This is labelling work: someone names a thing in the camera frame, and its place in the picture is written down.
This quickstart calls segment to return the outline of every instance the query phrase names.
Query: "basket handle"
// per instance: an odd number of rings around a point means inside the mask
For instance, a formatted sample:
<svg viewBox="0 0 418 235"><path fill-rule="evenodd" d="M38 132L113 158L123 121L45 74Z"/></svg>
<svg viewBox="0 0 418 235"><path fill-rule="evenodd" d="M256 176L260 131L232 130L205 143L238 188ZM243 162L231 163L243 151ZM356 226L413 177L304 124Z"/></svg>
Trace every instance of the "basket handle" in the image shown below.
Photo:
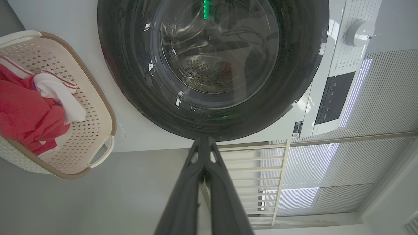
<svg viewBox="0 0 418 235"><path fill-rule="evenodd" d="M42 34L35 30L26 30L16 33L11 33L0 37L0 48L21 43L24 41L40 38Z"/></svg>
<svg viewBox="0 0 418 235"><path fill-rule="evenodd" d="M115 138L112 135L107 136L106 139L103 141L103 144L107 140L110 140L110 144L109 144L109 147L107 148L106 152L96 162L87 164L87 167L94 168L94 167L100 165L112 153L113 147L115 146Z"/></svg>

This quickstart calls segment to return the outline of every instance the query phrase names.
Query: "control panel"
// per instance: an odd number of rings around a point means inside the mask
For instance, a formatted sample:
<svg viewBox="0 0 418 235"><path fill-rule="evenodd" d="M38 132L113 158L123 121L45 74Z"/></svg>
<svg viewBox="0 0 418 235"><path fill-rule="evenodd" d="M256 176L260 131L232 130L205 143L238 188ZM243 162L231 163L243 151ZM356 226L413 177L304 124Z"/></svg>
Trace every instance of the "control panel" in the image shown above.
<svg viewBox="0 0 418 235"><path fill-rule="evenodd" d="M354 79L355 72L329 77L319 106L315 124L326 123L339 118Z"/></svg>
<svg viewBox="0 0 418 235"><path fill-rule="evenodd" d="M360 69L382 0L347 0L329 76Z"/></svg>

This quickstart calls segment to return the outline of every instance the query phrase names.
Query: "sticker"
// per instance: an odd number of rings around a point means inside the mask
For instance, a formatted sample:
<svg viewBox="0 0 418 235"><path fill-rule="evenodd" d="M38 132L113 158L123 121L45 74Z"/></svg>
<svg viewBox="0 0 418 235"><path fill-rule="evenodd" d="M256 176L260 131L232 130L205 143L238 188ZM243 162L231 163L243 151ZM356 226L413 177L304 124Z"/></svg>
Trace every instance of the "sticker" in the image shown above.
<svg viewBox="0 0 418 235"><path fill-rule="evenodd" d="M301 136L303 122L295 122L295 127L293 128L292 138L299 138Z"/></svg>

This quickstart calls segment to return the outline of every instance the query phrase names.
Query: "door glass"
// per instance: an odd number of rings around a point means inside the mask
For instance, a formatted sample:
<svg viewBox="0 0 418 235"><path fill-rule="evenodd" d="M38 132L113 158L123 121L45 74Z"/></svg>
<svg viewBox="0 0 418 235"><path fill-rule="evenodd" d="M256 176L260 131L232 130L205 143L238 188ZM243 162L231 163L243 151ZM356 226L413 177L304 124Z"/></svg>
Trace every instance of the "door glass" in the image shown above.
<svg viewBox="0 0 418 235"><path fill-rule="evenodd" d="M160 16L151 40L158 71L187 102L229 108L269 79L279 28L268 1L172 0Z"/></svg>

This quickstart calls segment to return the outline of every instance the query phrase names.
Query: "green light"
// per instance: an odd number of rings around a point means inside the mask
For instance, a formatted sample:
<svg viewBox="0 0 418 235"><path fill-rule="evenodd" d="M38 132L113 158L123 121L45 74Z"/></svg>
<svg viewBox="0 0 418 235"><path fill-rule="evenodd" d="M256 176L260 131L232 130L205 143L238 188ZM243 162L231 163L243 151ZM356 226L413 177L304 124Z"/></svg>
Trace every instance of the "green light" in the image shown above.
<svg viewBox="0 0 418 235"><path fill-rule="evenodd" d="M210 17L209 14L210 0L203 0L203 19L208 20Z"/></svg>

